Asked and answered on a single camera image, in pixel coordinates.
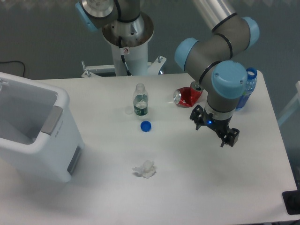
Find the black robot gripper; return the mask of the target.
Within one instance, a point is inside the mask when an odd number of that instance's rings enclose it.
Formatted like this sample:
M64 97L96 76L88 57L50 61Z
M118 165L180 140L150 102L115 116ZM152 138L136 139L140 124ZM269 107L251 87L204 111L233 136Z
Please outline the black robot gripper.
M190 120L196 125L196 130L199 130L204 124L215 131L218 137L222 140L220 147L229 145L233 147L239 138L240 131L236 128L229 128L229 122L233 116L233 112L218 112L206 105L203 109L197 105L190 114Z

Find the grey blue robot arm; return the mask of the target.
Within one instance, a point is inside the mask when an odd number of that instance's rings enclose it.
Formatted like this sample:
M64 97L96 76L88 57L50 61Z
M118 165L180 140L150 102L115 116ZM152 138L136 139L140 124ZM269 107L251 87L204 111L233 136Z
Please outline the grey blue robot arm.
M229 122L248 74L232 58L251 47L260 30L253 19L239 17L226 0L196 0L194 5L212 37L206 42L187 38L175 51L179 67L208 93L205 107L195 107L190 119L197 128L207 126L213 130L222 144L233 146L240 132L230 128ZM154 26L138 0L80 0L75 7L86 27L101 30L111 45L116 75L147 74L148 42Z

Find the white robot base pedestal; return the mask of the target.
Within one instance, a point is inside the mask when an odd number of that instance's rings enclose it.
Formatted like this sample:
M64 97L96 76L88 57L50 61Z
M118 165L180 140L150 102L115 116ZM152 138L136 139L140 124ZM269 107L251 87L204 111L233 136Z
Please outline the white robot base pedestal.
M115 20L102 28L105 41L111 46L113 64L86 66L82 62L83 76L114 72L116 76L161 75L167 59L159 55L153 62L148 61L148 42L154 34L151 18L141 12L132 22Z

